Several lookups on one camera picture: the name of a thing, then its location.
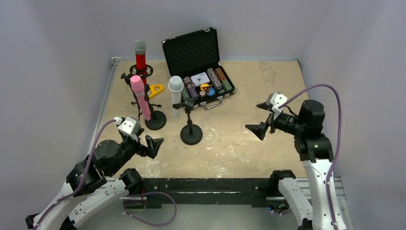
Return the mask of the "red glitter microphone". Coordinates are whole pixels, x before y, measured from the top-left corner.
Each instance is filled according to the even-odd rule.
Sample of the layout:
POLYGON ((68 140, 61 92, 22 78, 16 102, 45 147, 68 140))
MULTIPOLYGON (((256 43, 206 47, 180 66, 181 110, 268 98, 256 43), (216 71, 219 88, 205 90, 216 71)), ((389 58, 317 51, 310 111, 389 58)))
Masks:
POLYGON ((147 78, 145 76, 147 75, 147 65, 145 53, 147 45, 142 40, 136 40, 134 42, 133 48, 135 51, 136 73, 141 77, 142 82, 146 84, 147 78))

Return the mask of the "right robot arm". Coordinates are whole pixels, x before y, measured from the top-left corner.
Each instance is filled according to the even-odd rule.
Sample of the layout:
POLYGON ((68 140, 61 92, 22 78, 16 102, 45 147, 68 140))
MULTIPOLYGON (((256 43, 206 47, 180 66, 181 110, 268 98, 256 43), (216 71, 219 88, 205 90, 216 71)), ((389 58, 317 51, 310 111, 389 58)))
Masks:
POLYGON ((276 130, 291 134, 309 183, 308 199, 290 171, 274 171, 272 187, 276 187, 287 201, 300 230, 345 230, 347 225, 340 212, 332 173, 334 156, 330 140, 322 133, 324 106, 314 100, 303 101, 299 114, 279 115, 271 110, 270 102, 258 108, 270 111, 267 120, 258 125, 246 125, 260 140, 266 132, 276 130))

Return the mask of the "pink microphone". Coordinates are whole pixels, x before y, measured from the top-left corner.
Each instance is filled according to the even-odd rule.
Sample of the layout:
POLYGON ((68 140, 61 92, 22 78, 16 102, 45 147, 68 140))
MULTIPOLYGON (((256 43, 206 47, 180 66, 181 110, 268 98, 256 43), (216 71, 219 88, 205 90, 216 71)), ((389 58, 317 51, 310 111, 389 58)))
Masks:
POLYGON ((148 94, 149 85, 144 84, 139 75, 134 75, 130 78, 130 86, 133 93, 136 95, 138 105, 140 106, 141 112, 144 115, 146 121, 151 119, 151 111, 148 104, 148 94))

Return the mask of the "black round-base stand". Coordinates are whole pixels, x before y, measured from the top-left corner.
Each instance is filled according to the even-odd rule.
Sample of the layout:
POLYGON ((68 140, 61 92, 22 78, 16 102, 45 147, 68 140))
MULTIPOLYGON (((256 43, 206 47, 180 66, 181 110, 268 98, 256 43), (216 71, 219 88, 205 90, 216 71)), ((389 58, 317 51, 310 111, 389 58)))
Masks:
POLYGON ((203 131, 198 125, 194 124, 191 119, 191 111, 194 109, 194 103, 192 101, 176 103, 172 105, 172 108, 184 108, 187 115, 187 125, 185 125, 180 131, 180 138, 182 142, 187 145, 198 144, 203 138, 203 131))
POLYGON ((154 109, 154 106, 157 108, 161 108, 162 105, 150 103, 150 101, 149 101, 150 98, 148 96, 149 91, 150 91, 150 86, 148 84, 146 84, 144 86, 144 93, 145 93, 144 99, 145 99, 145 102, 147 103, 146 114, 144 115, 145 125, 150 130, 159 130, 165 126, 165 124, 167 122, 167 118, 166 118, 166 115, 162 111, 154 109))

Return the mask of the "white microphone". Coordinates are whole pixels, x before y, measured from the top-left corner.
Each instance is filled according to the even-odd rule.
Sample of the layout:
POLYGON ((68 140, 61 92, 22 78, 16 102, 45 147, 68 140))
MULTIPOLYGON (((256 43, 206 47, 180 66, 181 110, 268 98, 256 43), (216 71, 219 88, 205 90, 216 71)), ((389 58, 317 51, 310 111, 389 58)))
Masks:
POLYGON ((172 104, 181 103, 181 94, 184 88, 183 80, 180 76, 172 76, 168 83, 172 104))

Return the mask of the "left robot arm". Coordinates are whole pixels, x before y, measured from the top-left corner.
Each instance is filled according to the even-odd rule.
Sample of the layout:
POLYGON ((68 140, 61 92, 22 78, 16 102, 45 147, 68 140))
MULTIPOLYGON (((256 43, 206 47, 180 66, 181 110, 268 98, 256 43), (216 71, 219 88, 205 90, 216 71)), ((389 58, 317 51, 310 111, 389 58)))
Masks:
POLYGON ((76 230, 112 202, 128 195, 143 195, 144 179, 136 169, 126 169, 119 178, 113 175, 134 155, 154 159, 164 139, 147 135, 146 142, 143 145, 131 137, 120 144, 113 140, 100 142, 91 156, 74 166, 47 208, 26 217, 27 228, 76 230))

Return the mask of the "black tripod microphone stand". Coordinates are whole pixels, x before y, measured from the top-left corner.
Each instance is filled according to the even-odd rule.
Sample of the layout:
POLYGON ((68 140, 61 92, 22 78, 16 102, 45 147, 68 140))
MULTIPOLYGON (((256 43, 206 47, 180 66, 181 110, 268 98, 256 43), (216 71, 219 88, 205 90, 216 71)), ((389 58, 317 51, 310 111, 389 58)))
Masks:
POLYGON ((140 119, 143 112, 147 113, 147 118, 151 118, 153 114, 153 107, 161 108, 161 104, 153 104, 149 102, 151 97, 154 97, 160 91, 155 91, 155 87, 159 86, 163 90, 163 85, 149 85, 147 78, 153 74, 153 68, 146 64, 145 68, 138 68, 137 64, 132 65, 129 69, 129 74, 123 73, 120 79, 130 87, 135 101, 131 102, 136 105, 138 109, 137 117, 140 119))

